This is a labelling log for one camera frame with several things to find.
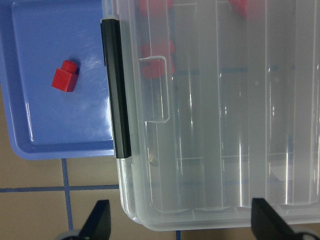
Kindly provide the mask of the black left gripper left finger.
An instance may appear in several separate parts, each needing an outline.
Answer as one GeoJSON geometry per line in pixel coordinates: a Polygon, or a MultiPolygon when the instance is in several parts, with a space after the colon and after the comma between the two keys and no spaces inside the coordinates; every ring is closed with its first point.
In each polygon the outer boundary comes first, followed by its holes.
{"type": "Polygon", "coordinates": [[[98,200],[80,230],[81,240],[108,240],[111,236],[111,212],[109,200],[98,200]]]}

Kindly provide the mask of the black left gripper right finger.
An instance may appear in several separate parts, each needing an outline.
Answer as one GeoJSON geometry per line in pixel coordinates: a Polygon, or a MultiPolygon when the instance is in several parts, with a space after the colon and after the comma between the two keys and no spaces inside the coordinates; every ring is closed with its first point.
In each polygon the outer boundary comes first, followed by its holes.
{"type": "Polygon", "coordinates": [[[257,240],[297,240],[292,228],[264,198],[252,199],[250,223],[257,240]]]}

